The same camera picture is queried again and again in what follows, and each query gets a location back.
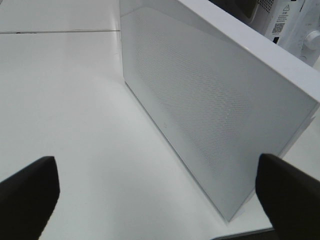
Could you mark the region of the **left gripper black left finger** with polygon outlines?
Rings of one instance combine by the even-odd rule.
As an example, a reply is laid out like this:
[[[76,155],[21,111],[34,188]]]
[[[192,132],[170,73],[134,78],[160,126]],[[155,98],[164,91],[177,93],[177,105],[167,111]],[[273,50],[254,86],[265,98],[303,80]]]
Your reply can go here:
[[[60,196],[56,160],[44,156],[0,183],[0,238],[38,240]]]

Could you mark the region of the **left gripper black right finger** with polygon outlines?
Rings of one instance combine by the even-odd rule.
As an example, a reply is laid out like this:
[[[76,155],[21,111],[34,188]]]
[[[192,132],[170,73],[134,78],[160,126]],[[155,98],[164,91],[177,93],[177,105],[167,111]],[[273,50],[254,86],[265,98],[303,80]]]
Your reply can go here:
[[[269,153],[259,157],[255,192],[281,240],[320,238],[320,182]]]

